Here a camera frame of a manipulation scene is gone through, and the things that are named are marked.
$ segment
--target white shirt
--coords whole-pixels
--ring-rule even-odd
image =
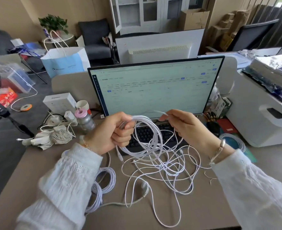
[[[37,201],[17,219],[16,230],[82,229],[102,157],[75,143],[39,181]],[[242,229],[282,230],[282,183],[240,151],[212,165]]]

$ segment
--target green leaves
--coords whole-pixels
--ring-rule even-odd
[[[67,19],[60,18],[59,16],[48,14],[45,18],[39,18],[41,26],[45,27],[48,32],[54,31],[64,31],[66,34],[69,32],[66,30],[68,27]]]

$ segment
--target cabinet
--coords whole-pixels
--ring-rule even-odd
[[[109,0],[116,33],[171,32],[177,30],[180,11],[197,0]]]

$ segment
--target hand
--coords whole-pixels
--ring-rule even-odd
[[[220,147],[221,140],[213,135],[198,118],[192,113],[181,110],[170,110],[166,113],[168,116],[162,115],[159,121],[169,119],[169,123],[175,128],[175,131],[189,145],[211,158],[215,156]],[[226,144],[220,156],[216,158],[215,163],[223,160],[234,151],[232,147]]]
[[[116,145],[120,147],[127,146],[135,125],[135,122],[131,121],[131,118],[132,116],[124,112],[118,112],[108,116],[94,130],[85,135],[87,147],[98,155],[102,155],[113,149]],[[125,129],[121,130],[119,129],[119,125],[123,121],[128,121],[128,123]]]

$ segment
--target brown desk surface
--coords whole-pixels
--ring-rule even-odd
[[[36,147],[28,147],[21,161],[13,172],[7,185],[0,195],[0,230],[14,229],[18,214],[27,208],[36,199],[37,183],[60,158],[64,150],[69,149],[76,141],[66,145],[54,145],[42,151]],[[253,148],[249,147],[258,159],[257,166],[267,174],[282,182],[282,145]],[[128,177],[121,172],[121,163],[115,152],[111,152],[111,167],[116,171],[116,186],[103,196],[104,202],[122,202],[124,189]],[[209,160],[201,156],[202,165],[208,164]],[[106,165],[106,156],[102,167]],[[194,166],[188,163],[187,168],[192,172]],[[124,171],[132,173],[132,165],[125,165]],[[213,171],[206,173],[215,176]],[[174,194],[163,182],[146,179],[154,192],[154,204],[158,217],[164,224],[174,224],[178,220],[179,212]],[[200,170],[194,179],[194,190],[189,195],[178,195],[181,207],[181,221],[174,229],[214,229],[237,226],[227,201],[223,195],[222,187],[217,180],[209,185],[209,178]],[[188,182],[178,182],[178,188],[187,187]],[[139,198],[136,190],[135,199]],[[86,218],[83,229],[163,229],[152,211],[150,193],[142,201],[131,208],[119,206],[106,206],[91,213]]]

